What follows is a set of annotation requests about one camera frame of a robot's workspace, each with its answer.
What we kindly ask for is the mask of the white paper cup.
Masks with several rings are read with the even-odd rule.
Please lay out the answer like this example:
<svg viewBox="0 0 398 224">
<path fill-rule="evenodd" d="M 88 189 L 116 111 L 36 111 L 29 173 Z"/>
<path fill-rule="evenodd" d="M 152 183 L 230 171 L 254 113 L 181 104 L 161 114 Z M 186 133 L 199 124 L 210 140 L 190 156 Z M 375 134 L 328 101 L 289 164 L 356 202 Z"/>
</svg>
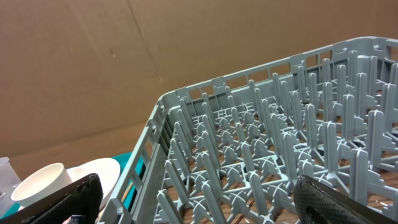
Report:
<svg viewBox="0 0 398 224">
<path fill-rule="evenodd" d="M 13 191 L 11 199 L 22 207 L 28 207 L 72 182 L 62 163 L 50 164 L 22 181 Z"/>
</svg>

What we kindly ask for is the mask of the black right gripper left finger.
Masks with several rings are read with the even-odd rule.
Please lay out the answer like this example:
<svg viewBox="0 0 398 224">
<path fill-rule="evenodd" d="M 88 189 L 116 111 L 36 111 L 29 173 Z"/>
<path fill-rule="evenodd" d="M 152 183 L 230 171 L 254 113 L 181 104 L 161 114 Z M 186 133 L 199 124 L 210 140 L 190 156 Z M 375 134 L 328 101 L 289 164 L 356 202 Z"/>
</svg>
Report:
<svg viewBox="0 0 398 224">
<path fill-rule="evenodd" d="M 103 189 L 96 173 L 44 197 L 1 219 L 1 224 L 94 224 L 100 212 Z"/>
</svg>

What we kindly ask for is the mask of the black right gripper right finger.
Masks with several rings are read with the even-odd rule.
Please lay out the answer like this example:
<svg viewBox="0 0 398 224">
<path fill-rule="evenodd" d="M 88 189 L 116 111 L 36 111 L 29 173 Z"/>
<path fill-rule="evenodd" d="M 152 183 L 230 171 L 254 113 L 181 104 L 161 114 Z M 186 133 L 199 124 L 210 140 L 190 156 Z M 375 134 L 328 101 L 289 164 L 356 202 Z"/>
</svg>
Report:
<svg viewBox="0 0 398 224">
<path fill-rule="evenodd" d="M 294 204 L 300 224 L 397 224 L 397 221 L 307 176 L 298 176 Z"/>
</svg>

